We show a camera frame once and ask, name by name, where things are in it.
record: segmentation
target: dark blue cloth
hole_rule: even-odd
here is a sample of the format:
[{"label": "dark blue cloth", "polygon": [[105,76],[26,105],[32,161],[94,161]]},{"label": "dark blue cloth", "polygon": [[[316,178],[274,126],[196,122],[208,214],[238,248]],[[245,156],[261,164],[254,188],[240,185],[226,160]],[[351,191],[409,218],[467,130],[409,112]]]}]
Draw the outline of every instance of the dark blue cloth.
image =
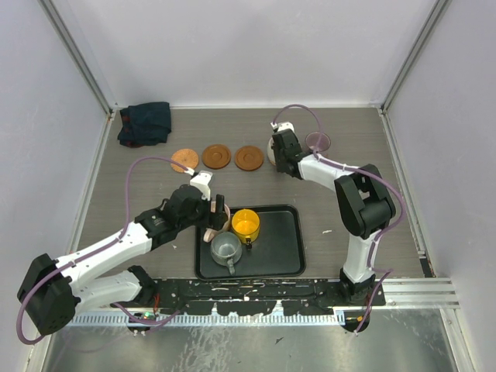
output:
[{"label": "dark blue cloth", "polygon": [[117,139],[128,147],[166,143],[172,131],[171,108],[167,102],[151,102],[121,110],[122,129]]}]

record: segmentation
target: cable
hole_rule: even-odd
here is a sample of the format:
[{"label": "cable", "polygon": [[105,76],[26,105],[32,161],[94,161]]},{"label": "cable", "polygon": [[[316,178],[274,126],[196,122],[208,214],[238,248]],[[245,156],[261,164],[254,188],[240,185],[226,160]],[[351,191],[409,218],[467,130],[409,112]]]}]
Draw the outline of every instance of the cable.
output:
[{"label": "cable", "polygon": [[130,221],[130,217],[129,217],[130,216],[130,207],[129,207],[129,204],[130,204],[130,202],[129,202],[129,182],[131,180],[131,173],[133,172],[133,170],[134,170],[134,168],[135,168],[136,165],[138,165],[139,163],[141,163],[142,161],[145,161],[145,160],[162,160],[162,161],[167,161],[168,163],[172,163],[172,164],[177,165],[178,167],[184,169],[185,171],[188,170],[188,168],[185,167],[184,165],[179,164],[177,161],[174,161],[174,160],[169,159],[169,158],[166,158],[166,157],[142,157],[142,158],[140,158],[138,160],[135,160],[134,163],[131,164],[131,166],[129,167],[129,169],[127,171],[126,183],[125,183],[126,222],[124,224],[124,227],[122,228],[121,233],[119,234],[119,237],[116,238],[116,239],[114,239],[110,243],[107,243],[104,246],[101,246],[97,250],[94,250],[93,252],[86,253],[85,255],[83,255],[81,257],[78,257],[76,260],[74,260],[72,262],[68,262],[65,265],[61,266],[61,267],[58,267],[56,270],[52,271],[47,276],[43,277],[38,283],[36,283],[36,285],[31,289],[31,291],[29,291],[27,293],[27,295],[24,297],[24,300],[22,300],[21,308],[19,309],[19,313],[17,314],[17,321],[16,321],[16,324],[15,324],[15,330],[17,332],[17,337],[19,338],[19,340],[22,343],[24,343],[26,345],[35,345],[39,341],[41,341],[43,339],[43,337],[44,337],[44,336],[40,336],[40,337],[38,337],[36,339],[27,339],[24,336],[24,333],[22,332],[22,317],[24,316],[24,312],[26,311],[26,307],[27,307],[29,301],[31,300],[31,298],[34,296],[34,294],[42,286],[44,286],[50,279],[52,279],[56,275],[60,274],[62,271],[68,269],[69,267],[76,266],[81,261],[84,261],[84,260],[86,260],[86,259],[88,259],[90,257],[93,257],[95,254],[98,254],[98,253],[100,253],[100,252],[102,252],[104,250],[107,250],[108,248],[110,248],[111,246],[113,246],[114,244],[116,244],[118,241],[120,241],[120,239],[122,237],[124,237],[124,235],[127,232],[128,224],[129,224],[129,221]]},{"label": "cable", "polygon": [[285,107],[283,107],[274,117],[274,119],[272,120],[272,124],[277,124],[277,119],[279,119],[279,116],[284,112],[286,111],[287,109],[291,109],[291,108],[300,108],[300,109],[304,109],[305,111],[308,111],[312,114],[312,116],[314,117],[315,121],[317,122],[317,126],[319,126],[319,133],[320,133],[320,136],[319,136],[319,139],[317,139],[317,143],[315,145],[315,148],[318,149],[319,148],[319,145],[320,145],[320,141],[322,140],[322,137],[323,137],[323,134],[324,134],[324,129],[322,128],[322,123],[319,119],[319,117],[317,116],[317,114],[311,109],[309,108],[308,106],[305,106],[305,105],[300,105],[299,103],[292,103],[290,105],[287,105]]},{"label": "cable", "polygon": [[[317,140],[317,145],[315,146],[315,148],[319,148],[320,140],[324,136],[324,131],[322,129],[322,123],[321,123],[319,117],[317,116],[317,114],[308,106],[300,105],[300,104],[287,105],[287,106],[283,107],[275,115],[274,119],[272,120],[272,124],[277,123],[277,119],[279,118],[280,114],[282,114],[287,109],[290,109],[293,107],[304,109],[304,110],[310,112],[313,115],[313,117],[315,118],[315,121],[317,122],[317,125],[319,126],[319,139]],[[382,282],[386,279],[386,277],[388,277],[393,272],[393,269],[382,270],[382,269],[377,269],[376,267],[371,266],[372,265],[372,257],[374,256],[375,249],[377,247],[377,244],[379,243],[379,240],[381,240],[381,237],[385,233],[387,233],[388,231],[391,231],[394,227],[396,227],[405,218],[406,204],[405,204],[405,201],[403,200],[403,197],[399,193],[399,191],[397,191],[391,184],[389,184],[386,180],[377,176],[376,174],[373,174],[371,172],[367,172],[363,169],[360,169],[359,167],[351,167],[351,166],[348,166],[345,164],[338,163],[338,162],[333,161],[333,160],[326,159],[323,156],[319,155],[319,152],[317,150],[313,150],[313,155],[317,159],[318,162],[324,163],[324,164],[326,164],[330,167],[333,167],[335,169],[339,169],[341,171],[356,172],[358,174],[362,174],[363,176],[367,176],[367,177],[374,179],[375,181],[377,181],[380,184],[382,184],[383,186],[385,186],[396,197],[396,199],[398,200],[398,202],[400,204],[401,211],[400,211],[399,217],[396,219],[396,221],[391,223],[388,227],[386,227],[385,229],[382,229],[375,236],[375,238],[372,240],[372,244],[370,245],[369,253],[367,256],[367,267],[369,267],[371,270],[373,270],[375,272],[384,272],[385,274],[377,282],[377,284],[374,287],[374,290],[372,291],[372,295],[370,296],[370,300],[369,300],[369,302],[367,304],[367,308],[365,310],[365,316],[362,318],[361,322],[359,323],[358,327],[355,330],[355,334],[357,334],[361,330],[363,324],[365,323],[367,316],[370,314],[370,311],[372,309],[372,301],[374,300],[375,294],[377,293],[379,287],[381,286]]]}]

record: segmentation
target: brown coaster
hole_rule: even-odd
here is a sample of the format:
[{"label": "brown coaster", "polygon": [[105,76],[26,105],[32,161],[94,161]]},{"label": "brown coaster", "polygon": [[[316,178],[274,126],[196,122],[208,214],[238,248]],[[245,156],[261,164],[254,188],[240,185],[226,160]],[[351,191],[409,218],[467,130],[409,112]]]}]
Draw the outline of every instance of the brown coaster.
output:
[{"label": "brown coaster", "polygon": [[255,146],[244,146],[236,151],[234,162],[239,169],[244,171],[254,171],[264,163],[264,153]]},{"label": "brown coaster", "polygon": [[[195,169],[198,165],[199,159],[198,154],[192,149],[182,149],[176,151],[174,155],[172,155],[172,160],[177,161],[179,164],[184,165],[185,167],[190,167]],[[172,169],[176,172],[183,173],[184,169],[178,167],[176,164],[170,165]]]},{"label": "brown coaster", "polygon": [[203,151],[201,160],[206,167],[221,169],[231,161],[231,151],[225,145],[211,145]]}]

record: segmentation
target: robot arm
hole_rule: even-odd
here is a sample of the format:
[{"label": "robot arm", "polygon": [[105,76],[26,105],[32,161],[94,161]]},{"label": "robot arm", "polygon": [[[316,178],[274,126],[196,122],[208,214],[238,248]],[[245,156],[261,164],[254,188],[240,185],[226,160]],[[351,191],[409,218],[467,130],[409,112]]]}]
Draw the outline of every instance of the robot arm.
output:
[{"label": "robot arm", "polygon": [[[314,181],[336,193],[344,226],[350,233],[348,255],[339,279],[343,295],[360,300],[375,281],[375,252],[370,259],[370,247],[377,234],[388,226],[396,213],[388,190],[381,183],[361,174],[330,167],[321,155],[301,149],[290,123],[274,125],[272,150],[277,171],[301,180]],[[362,167],[381,176],[371,164]]]},{"label": "robot arm", "polygon": [[139,266],[130,267],[111,277],[102,277],[113,267],[176,238],[189,226],[220,230],[227,221],[224,197],[217,195],[215,211],[211,212],[208,184],[212,173],[200,172],[164,199],[157,208],[141,213],[128,224],[126,234],[114,245],[91,255],[106,244],[116,241],[121,231],[78,252],[52,260],[47,254],[31,263],[17,297],[25,296],[42,278],[65,264],[87,259],[60,272],[45,283],[31,298],[26,311],[41,335],[63,328],[75,314],[117,301],[134,301],[147,305],[156,293],[155,282]]}]

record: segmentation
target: metal frame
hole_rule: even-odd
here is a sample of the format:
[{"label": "metal frame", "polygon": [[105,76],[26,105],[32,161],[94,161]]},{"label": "metal frame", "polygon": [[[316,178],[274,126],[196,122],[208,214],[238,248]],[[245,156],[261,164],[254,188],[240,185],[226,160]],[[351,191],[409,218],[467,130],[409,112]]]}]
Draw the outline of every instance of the metal frame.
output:
[{"label": "metal frame", "polygon": [[84,60],[81,54],[81,51],[74,42],[74,39],[71,33],[69,32],[68,28],[66,27],[64,21],[60,17],[57,8],[55,7],[55,5],[53,5],[51,0],[38,0],[38,2],[43,8],[43,11],[45,12],[48,19],[51,21],[58,36],[61,38],[62,44],[65,45],[73,61],[76,63],[78,70],[81,72],[81,76],[84,78],[84,80],[88,84],[88,87],[95,95],[96,99],[98,100],[98,103],[100,103],[100,106],[102,107],[103,111],[105,111],[108,115],[110,115],[110,113],[112,112],[110,108],[110,104],[105,99],[105,96],[102,93],[102,90],[100,89],[100,86],[98,85],[95,76],[93,75],[88,65],[86,64],[86,61]]},{"label": "metal frame", "polygon": [[107,144],[107,139],[109,137],[110,127],[115,119],[115,112],[111,113],[107,118],[104,129],[98,141],[98,147],[96,149],[95,157],[90,168],[90,174],[88,176],[88,182],[83,190],[83,197],[79,205],[79,209],[76,214],[76,221],[74,223],[74,228],[71,234],[71,241],[67,248],[67,254],[73,253],[78,249],[79,239],[81,238],[81,233],[83,231],[84,221],[86,219],[86,214],[88,213],[88,207],[90,205],[91,196],[93,195],[93,189],[95,188],[96,177],[98,176],[98,171],[100,170],[100,164],[102,163],[103,153],[105,152],[105,147]]},{"label": "metal frame", "polygon": [[417,252],[420,258],[427,257],[427,250],[426,250],[427,244],[425,242],[425,237],[422,233],[419,217],[415,210],[414,198],[408,186],[409,182],[406,177],[405,170],[403,169],[402,166],[403,163],[401,162],[401,155],[398,150],[398,142],[396,140],[396,137],[394,136],[394,131],[391,126],[389,115],[380,108],[377,111],[384,125],[384,132],[386,134],[387,143],[389,145],[389,150],[391,152],[393,165],[396,170],[398,183],[400,185],[400,191],[403,194],[403,198],[405,199],[407,205],[406,212],[410,222],[410,228],[412,229],[413,239],[417,247]]},{"label": "metal frame", "polygon": [[444,14],[450,3],[451,0],[436,0],[436,3],[432,7],[432,10],[429,13],[429,16],[427,17],[427,20],[425,21],[424,26],[420,31],[420,34],[417,36],[417,40],[413,43],[413,47],[410,49],[410,53],[408,54],[405,62],[401,66],[401,69],[398,75],[396,76],[396,79],[394,80],[391,89],[386,95],[384,104],[381,106],[384,112],[387,112],[388,109],[391,107],[391,104],[394,101],[396,94],[403,85],[403,81],[405,81],[414,63],[419,58],[420,53],[422,52],[424,46],[429,41],[429,37],[431,36],[432,31],[438,24],[439,20],[441,19],[441,16]]}]

